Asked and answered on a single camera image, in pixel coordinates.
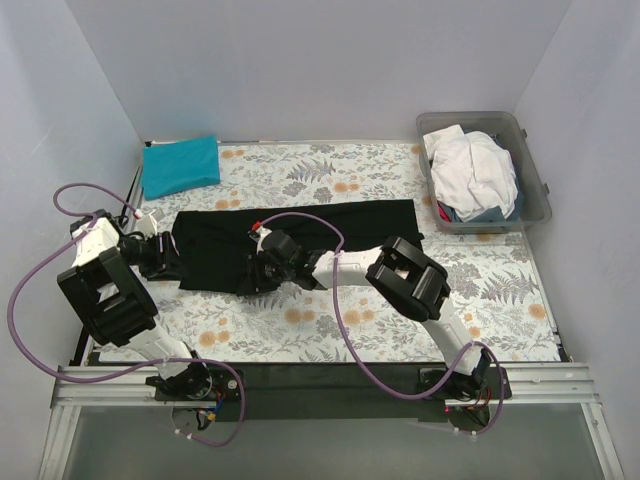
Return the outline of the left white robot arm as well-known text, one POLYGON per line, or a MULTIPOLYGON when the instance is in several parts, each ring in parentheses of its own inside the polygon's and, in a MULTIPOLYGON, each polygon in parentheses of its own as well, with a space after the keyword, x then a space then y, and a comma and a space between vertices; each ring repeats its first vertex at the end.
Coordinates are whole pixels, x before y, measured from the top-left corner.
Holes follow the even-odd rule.
POLYGON ((213 377, 187 343, 171 336, 156 319, 158 308, 143 282, 179 281, 186 275, 170 232, 158 230, 156 214, 136 212, 134 231, 125 233, 100 209, 70 226, 76 255, 57 283, 90 337, 156 360, 151 385, 178 398, 200 400, 213 377))

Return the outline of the black t shirt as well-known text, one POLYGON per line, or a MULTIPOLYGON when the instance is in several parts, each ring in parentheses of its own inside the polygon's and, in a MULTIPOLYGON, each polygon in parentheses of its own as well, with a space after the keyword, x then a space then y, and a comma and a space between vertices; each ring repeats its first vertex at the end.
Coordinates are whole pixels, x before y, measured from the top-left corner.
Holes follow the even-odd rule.
POLYGON ((414 202, 376 200, 355 203, 248 209, 237 211, 181 211, 172 228, 185 276, 179 288, 234 294, 243 277, 247 254, 256 243, 248 232, 253 225, 273 215, 289 215, 269 224, 290 235, 306 249, 333 249, 337 235, 303 213, 317 216, 335 226, 345 237, 346 251, 367 250, 382 245, 390 236, 399 236, 421 248, 414 202))

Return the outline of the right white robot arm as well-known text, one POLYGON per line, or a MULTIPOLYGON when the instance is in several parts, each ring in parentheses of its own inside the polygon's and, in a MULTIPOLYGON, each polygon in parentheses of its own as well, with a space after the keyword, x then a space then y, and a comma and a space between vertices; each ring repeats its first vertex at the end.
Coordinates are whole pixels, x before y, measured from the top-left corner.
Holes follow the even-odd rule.
POLYGON ((489 347, 472 339, 450 298, 446 270, 405 239, 393 236, 380 247, 345 252, 308 250, 281 230, 260 227, 251 232, 257 243, 246 258, 237 295, 275 291, 290 282, 304 290, 371 286, 402 316, 422 325, 441 351, 446 370, 429 373, 429 387, 413 399, 474 398, 493 387, 505 399, 507 379, 489 347))

